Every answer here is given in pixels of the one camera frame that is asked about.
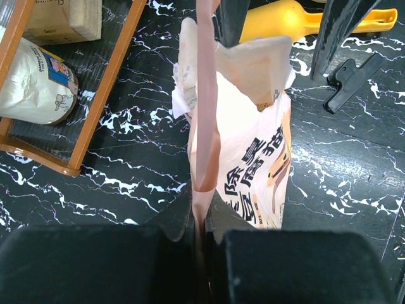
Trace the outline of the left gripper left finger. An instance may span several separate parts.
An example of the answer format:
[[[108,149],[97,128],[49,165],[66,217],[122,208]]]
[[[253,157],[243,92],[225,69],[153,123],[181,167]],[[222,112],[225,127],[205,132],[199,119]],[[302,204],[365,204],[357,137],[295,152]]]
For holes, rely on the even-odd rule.
[[[33,225],[1,244],[2,303],[192,303],[191,187],[142,225]]]

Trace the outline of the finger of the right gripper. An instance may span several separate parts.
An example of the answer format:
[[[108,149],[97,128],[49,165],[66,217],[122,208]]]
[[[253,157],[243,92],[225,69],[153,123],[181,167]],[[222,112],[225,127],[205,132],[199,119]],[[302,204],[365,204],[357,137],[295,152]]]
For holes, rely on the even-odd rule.
[[[329,0],[321,19],[311,63],[310,79],[320,78],[337,49],[380,0]]]
[[[223,46],[236,46],[240,41],[250,0],[222,0],[216,10],[219,38]]]

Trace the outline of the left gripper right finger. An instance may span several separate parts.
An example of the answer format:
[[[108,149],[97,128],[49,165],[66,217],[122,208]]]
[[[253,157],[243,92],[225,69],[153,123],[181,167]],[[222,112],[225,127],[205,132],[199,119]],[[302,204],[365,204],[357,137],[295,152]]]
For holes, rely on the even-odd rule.
[[[396,302],[359,234],[256,229],[218,194],[205,223],[213,303]]]

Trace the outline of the yellow plastic litter scoop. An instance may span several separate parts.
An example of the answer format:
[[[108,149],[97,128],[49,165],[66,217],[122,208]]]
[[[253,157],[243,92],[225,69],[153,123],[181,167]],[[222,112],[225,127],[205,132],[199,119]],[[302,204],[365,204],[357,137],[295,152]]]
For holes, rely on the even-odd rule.
[[[322,13],[308,13],[295,0],[280,0],[250,9],[244,22],[240,43],[258,38],[289,36],[293,42],[318,34]],[[357,33],[385,32],[397,21],[395,8],[374,9],[353,30]]]

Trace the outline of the black bag clip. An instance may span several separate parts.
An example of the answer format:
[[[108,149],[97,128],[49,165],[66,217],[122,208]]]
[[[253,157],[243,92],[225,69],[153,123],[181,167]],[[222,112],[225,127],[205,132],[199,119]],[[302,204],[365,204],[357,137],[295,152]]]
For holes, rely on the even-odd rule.
[[[327,77],[327,82],[335,92],[323,103],[324,109],[335,114],[364,85],[384,63],[379,54],[370,56],[361,66],[350,58],[341,63]]]

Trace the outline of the pink cat litter bag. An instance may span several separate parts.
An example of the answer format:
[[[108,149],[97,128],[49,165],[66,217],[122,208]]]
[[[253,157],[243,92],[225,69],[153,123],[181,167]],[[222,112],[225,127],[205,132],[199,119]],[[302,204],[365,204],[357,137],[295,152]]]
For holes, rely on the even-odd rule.
[[[251,227],[279,229],[291,162],[290,37],[233,47],[215,40],[218,1],[197,1],[181,24],[173,67],[175,117],[190,123],[197,300],[210,299],[206,217],[215,194]]]

